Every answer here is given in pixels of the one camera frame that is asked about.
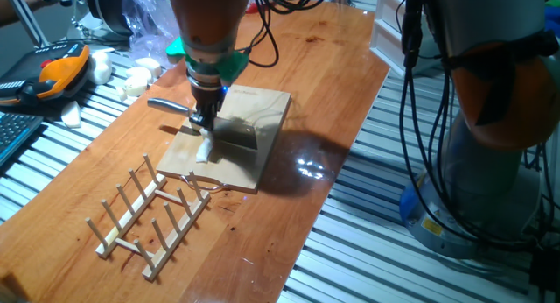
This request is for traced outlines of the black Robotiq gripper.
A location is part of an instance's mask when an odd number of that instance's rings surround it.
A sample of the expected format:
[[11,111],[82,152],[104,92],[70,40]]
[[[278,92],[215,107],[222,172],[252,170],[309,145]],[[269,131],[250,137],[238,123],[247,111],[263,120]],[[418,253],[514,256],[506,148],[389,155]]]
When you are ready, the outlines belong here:
[[196,100],[196,111],[189,116],[189,122],[197,127],[214,129],[215,115],[221,111],[222,104],[226,97],[224,86],[202,86],[201,84],[191,84],[192,95]]

